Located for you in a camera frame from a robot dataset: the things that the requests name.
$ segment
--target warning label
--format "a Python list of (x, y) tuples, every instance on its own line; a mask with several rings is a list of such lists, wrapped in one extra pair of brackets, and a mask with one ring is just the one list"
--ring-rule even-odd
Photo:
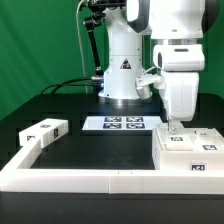
[(125, 59), (123, 64), (121, 65), (120, 69), (131, 69), (131, 66), (128, 62), (128, 59)]

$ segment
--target white casing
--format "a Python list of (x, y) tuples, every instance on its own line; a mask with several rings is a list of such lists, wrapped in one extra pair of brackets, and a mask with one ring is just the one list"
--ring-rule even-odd
[(156, 45), (153, 49), (153, 62), (163, 71), (200, 71), (204, 69), (205, 57), (201, 44)]
[(197, 72), (164, 72), (165, 89), (160, 89), (167, 116), (172, 120), (190, 121), (195, 112), (199, 75)]
[[(100, 97), (110, 99), (139, 99), (135, 79), (142, 67), (142, 35), (135, 33), (123, 18), (122, 10), (106, 10), (109, 37), (109, 67), (104, 73), (104, 90)], [(131, 69), (123, 69), (127, 60)]]
[(152, 39), (202, 38), (205, 0), (151, 0), (149, 28)]

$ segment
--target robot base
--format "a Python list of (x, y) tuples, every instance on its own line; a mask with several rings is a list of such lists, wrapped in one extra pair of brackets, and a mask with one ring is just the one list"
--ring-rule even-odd
[(224, 138), (216, 129), (182, 128), (171, 135), (167, 124), (153, 130), (152, 157), (156, 170), (224, 170)]
[(114, 105), (140, 105), (143, 103), (150, 103), (152, 101), (151, 98), (146, 100), (138, 99), (116, 99), (116, 98), (109, 98), (104, 96), (99, 96), (100, 103), (108, 103)]

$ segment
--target white border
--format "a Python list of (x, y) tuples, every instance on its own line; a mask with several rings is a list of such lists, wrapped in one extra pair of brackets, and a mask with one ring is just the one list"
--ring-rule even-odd
[(159, 170), (29, 169), (40, 139), (24, 146), (0, 173), (8, 192), (224, 194), (224, 172)]

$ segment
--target white box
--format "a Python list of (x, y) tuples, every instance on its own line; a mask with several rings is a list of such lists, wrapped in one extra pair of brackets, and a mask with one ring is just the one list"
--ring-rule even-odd
[(170, 135), (163, 124), (153, 130), (152, 157), (157, 170), (224, 170), (224, 139), (216, 129), (183, 128)]
[(25, 146), (30, 139), (40, 138), (41, 148), (56, 141), (68, 132), (68, 121), (45, 119), (19, 133), (20, 146)]

